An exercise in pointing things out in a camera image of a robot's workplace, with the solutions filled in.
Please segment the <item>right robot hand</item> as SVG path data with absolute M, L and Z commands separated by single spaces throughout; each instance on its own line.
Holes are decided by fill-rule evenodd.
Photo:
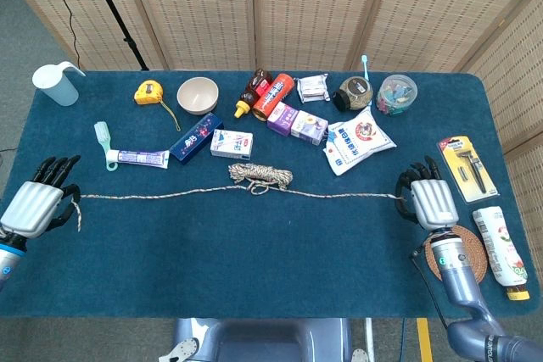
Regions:
M 426 164 L 411 164 L 395 183 L 395 195 L 399 197 L 406 189 L 415 211 L 411 212 L 402 199 L 395 203 L 395 208 L 401 218 L 420 225 L 425 231 L 450 230 L 459 221 L 451 190 L 442 179 L 436 161 L 428 155 L 424 159 Z

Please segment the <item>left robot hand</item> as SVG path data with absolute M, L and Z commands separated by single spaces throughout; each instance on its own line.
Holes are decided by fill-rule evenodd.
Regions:
M 68 174 L 80 160 L 49 157 L 41 162 L 34 176 L 15 193 L 1 217 L 1 239 L 34 239 L 63 226 L 73 213 L 79 214 L 81 190 L 65 185 Z

